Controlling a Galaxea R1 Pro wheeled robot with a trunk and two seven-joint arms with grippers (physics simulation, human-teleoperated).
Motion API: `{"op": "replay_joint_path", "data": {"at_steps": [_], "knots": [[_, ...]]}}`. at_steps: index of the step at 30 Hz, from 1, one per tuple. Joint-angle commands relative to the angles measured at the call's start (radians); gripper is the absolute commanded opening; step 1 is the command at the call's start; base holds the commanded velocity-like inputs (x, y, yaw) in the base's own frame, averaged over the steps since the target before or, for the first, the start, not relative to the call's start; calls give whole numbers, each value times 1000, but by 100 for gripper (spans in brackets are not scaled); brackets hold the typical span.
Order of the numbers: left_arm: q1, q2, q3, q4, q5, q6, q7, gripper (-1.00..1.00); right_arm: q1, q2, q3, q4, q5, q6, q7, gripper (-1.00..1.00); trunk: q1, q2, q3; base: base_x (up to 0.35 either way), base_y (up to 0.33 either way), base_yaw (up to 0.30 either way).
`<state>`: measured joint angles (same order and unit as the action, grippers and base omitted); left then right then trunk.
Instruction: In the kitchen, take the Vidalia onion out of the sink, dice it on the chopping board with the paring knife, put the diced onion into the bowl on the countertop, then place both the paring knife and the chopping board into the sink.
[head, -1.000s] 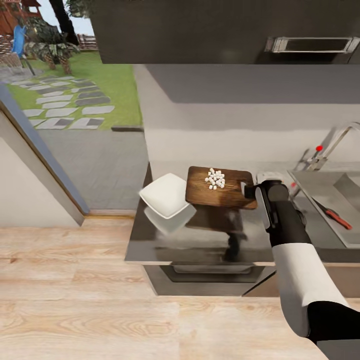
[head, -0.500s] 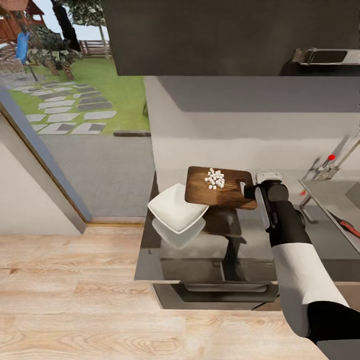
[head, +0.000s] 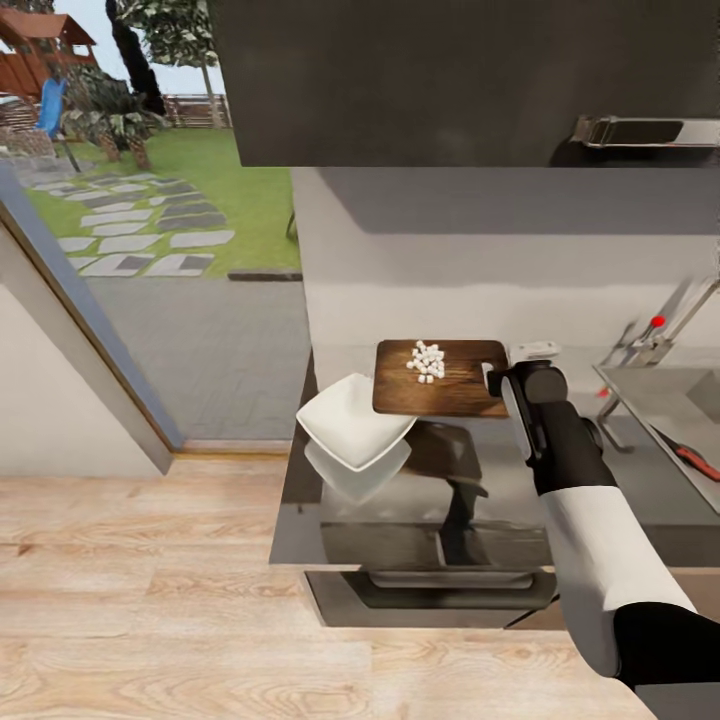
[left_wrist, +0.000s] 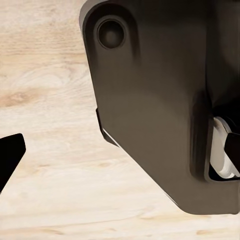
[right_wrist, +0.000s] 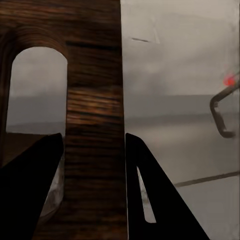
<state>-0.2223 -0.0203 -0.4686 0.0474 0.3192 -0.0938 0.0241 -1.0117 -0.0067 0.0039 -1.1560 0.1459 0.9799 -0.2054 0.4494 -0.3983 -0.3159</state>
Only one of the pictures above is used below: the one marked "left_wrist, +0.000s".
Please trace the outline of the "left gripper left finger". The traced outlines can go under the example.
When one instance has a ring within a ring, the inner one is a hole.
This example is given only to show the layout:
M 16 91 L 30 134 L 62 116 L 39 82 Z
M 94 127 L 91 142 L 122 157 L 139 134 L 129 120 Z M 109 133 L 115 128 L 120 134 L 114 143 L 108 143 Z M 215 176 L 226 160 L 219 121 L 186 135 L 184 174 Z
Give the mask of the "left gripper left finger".
M 26 153 L 22 133 L 0 138 L 0 193 Z

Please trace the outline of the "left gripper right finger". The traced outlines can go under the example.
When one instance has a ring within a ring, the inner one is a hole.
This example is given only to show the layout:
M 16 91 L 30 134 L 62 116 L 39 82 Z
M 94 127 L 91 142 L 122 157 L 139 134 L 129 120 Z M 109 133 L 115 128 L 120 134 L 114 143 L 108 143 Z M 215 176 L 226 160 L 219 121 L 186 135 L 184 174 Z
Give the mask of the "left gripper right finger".
M 228 133 L 224 151 L 240 173 L 240 135 L 235 133 Z

